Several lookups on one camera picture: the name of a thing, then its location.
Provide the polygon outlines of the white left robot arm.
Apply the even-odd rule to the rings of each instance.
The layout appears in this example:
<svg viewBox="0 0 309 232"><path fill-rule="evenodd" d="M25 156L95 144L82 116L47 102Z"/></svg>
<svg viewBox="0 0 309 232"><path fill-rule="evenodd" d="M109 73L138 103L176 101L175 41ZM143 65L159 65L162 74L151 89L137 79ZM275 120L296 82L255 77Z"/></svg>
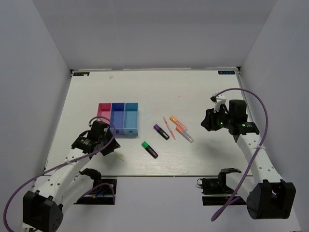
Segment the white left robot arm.
<svg viewBox="0 0 309 232"><path fill-rule="evenodd" d="M90 129L82 132L72 143L65 161L55 167L52 175L35 191L23 197L23 222L42 232L55 232L60 227L67 209L81 197L101 191L99 171L86 165L98 153L106 156L118 149L113 124L92 120Z"/></svg>

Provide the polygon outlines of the thin yellow highlighter pen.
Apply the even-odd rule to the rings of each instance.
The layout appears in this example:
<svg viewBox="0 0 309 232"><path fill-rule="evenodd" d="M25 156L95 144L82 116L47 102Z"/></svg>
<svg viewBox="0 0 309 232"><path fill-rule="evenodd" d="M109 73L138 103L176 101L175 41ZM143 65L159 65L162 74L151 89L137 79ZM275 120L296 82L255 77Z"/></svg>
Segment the thin yellow highlighter pen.
<svg viewBox="0 0 309 232"><path fill-rule="evenodd" d="M120 154L120 153L114 153L117 157L118 157L118 159L119 160L121 160L122 162L124 162L125 160L124 160L124 156L122 155L122 154Z"/></svg>

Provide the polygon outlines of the yellow cap pink highlighter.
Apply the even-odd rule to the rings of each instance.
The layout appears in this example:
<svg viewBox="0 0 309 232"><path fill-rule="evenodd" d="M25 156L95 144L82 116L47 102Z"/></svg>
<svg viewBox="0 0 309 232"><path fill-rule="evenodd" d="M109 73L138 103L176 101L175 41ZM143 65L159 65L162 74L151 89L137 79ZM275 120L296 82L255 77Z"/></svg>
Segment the yellow cap pink highlighter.
<svg viewBox="0 0 309 232"><path fill-rule="evenodd" d="M181 123L176 117L170 116L169 119L177 126L181 127L184 131L187 131L187 127Z"/></svg>

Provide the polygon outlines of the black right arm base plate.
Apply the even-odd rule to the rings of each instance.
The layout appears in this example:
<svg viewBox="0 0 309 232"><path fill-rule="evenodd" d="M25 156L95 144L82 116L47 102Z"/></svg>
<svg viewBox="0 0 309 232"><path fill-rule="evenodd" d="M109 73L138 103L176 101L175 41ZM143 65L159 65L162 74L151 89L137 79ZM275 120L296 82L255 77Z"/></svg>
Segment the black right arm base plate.
<svg viewBox="0 0 309 232"><path fill-rule="evenodd" d="M237 173L242 177L237 168L222 169L217 177L199 178L197 186L202 189L203 206L223 206L233 193L233 189L226 185L227 174Z"/></svg>

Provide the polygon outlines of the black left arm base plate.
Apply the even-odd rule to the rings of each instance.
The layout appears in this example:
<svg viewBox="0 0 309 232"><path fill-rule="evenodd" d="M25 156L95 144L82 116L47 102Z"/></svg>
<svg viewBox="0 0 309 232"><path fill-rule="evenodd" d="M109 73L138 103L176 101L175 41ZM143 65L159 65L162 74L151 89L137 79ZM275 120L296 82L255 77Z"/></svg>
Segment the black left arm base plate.
<svg viewBox="0 0 309 232"><path fill-rule="evenodd" d="M81 197L75 205L115 205L117 179L101 179L104 185Z"/></svg>

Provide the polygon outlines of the thin pink highlighter pen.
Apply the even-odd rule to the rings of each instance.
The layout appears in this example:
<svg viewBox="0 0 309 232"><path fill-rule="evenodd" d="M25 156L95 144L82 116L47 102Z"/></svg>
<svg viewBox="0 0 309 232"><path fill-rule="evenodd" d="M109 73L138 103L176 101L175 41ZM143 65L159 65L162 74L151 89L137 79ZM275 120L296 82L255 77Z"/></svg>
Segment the thin pink highlighter pen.
<svg viewBox="0 0 309 232"><path fill-rule="evenodd" d="M165 118L164 116L163 116L163 120L164 120L164 122L165 122L165 124L166 124L166 127L167 127L167 129L169 130L169 132L170 132L170 134L171 134L173 140L176 140L176 137L175 137L175 135L174 135L174 133L173 133L171 127L169 126L169 124L168 124L168 122L167 122L167 120L166 120L166 118Z"/></svg>

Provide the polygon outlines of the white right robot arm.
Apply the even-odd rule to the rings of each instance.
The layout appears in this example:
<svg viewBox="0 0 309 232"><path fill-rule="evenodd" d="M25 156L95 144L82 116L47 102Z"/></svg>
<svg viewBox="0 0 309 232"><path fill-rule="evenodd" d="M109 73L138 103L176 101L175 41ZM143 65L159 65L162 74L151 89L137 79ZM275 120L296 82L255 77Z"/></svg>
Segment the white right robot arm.
<svg viewBox="0 0 309 232"><path fill-rule="evenodd" d="M252 219L287 219L290 216L296 189L285 182L271 163L254 122L248 121L244 100L230 100L226 106L223 95L213 97L214 108L206 110L201 126L207 131L227 129L244 154L253 179L237 168L222 169L218 188L225 193L236 190L246 202Z"/></svg>

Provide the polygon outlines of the orange cap clear highlighter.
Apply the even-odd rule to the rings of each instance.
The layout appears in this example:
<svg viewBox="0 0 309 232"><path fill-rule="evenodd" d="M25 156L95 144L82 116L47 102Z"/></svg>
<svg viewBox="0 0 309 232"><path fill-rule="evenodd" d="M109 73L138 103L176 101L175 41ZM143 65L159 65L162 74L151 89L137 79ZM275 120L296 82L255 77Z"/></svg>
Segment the orange cap clear highlighter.
<svg viewBox="0 0 309 232"><path fill-rule="evenodd" d="M176 126L176 131L188 142L192 143L194 141L194 139L181 126Z"/></svg>

